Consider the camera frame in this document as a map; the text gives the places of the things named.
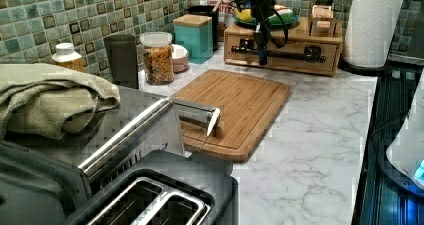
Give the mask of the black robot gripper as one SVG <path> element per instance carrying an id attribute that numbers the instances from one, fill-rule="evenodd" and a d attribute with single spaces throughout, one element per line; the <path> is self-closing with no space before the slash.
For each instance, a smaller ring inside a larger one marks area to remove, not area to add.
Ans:
<path id="1" fill-rule="evenodd" d="M 264 34 L 269 28 L 269 18 L 276 13 L 275 0 L 251 0 L 251 16 L 256 20 L 254 39 L 257 44 L 259 65 L 265 66 L 268 62 L 267 44 L 268 35 Z"/>

